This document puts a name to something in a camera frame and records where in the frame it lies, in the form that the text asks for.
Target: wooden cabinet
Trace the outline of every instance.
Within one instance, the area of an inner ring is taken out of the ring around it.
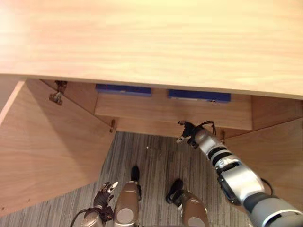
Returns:
[[[22,80],[0,114],[0,215],[96,180],[115,130],[178,137],[178,120],[214,120],[230,150],[302,209],[302,100],[232,94],[208,103],[168,99],[164,88],[137,97],[70,81],[59,106],[48,100],[54,88]]]

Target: light wood surface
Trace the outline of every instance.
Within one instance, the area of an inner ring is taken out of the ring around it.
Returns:
[[[303,117],[303,101],[252,96],[253,129],[262,129]]]
[[[92,206],[104,182],[118,181],[110,205],[114,207],[123,185],[130,180],[133,165],[140,168],[142,200],[140,226],[182,226],[176,206],[164,197],[180,177],[184,188],[197,195],[208,210],[211,227],[252,227],[248,217],[225,200],[213,166],[201,152],[174,138],[133,133],[116,134],[96,183],[0,218],[1,227],[69,227],[78,211]],[[80,226],[83,214],[74,227]]]
[[[0,73],[303,98],[299,0],[2,0]]]
[[[18,81],[18,77],[0,77],[0,112],[8,101],[11,93],[15,89]]]
[[[232,95],[230,103],[212,103],[169,99],[165,89],[153,89],[151,97],[100,92],[95,114],[172,123],[184,119],[194,124],[213,120],[218,127],[252,129],[248,95]]]
[[[135,132],[148,135],[158,135],[158,136],[169,136],[169,137],[179,137],[182,135],[184,129],[183,126],[178,125],[176,122],[159,122],[159,121],[148,121],[142,119],[132,119],[132,118],[118,118],[116,119],[116,129],[117,131]],[[241,129],[227,129],[219,128],[217,129],[217,137],[221,139],[221,131],[224,130],[225,138],[230,138],[238,135],[248,133],[248,130]]]
[[[74,102],[48,101],[45,83],[18,85],[0,126],[0,216],[95,181],[114,135]]]
[[[276,195],[303,210],[303,119],[226,140],[229,150],[274,187]]]

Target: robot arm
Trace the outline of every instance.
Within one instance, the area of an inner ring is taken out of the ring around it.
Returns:
[[[210,123],[213,133],[203,127]],[[212,121],[198,126],[185,121],[179,124],[185,128],[177,142],[188,139],[189,145],[199,148],[206,155],[218,174],[218,182],[229,202],[243,206],[254,226],[303,226],[303,214],[286,201],[266,194],[262,180],[216,138]]]

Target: black cable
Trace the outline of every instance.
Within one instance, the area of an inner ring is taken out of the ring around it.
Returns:
[[[271,184],[267,180],[265,180],[264,178],[261,178],[261,181],[263,181],[264,183],[266,183],[269,186],[269,188],[271,189],[271,194],[270,195],[273,195],[274,194],[274,189],[271,186]]]

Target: metal bracket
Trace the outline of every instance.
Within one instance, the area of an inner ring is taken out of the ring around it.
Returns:
[[[55,84],[57,85],[57,92],[50,94],[48,100],[57,103],[58,105],[62,105],[62,95],[67,87],[67,81],[56,80]]]
[[[112,119],[111,128],[109,130],[110,133],[112,133],[114,131],[114,129],[115,129],[115,123],[116,123],[116,121],[114,119]]]
[[[221,130],[220,132],[220,141],[222,144],[225,144],[225,131],[224,130]]]

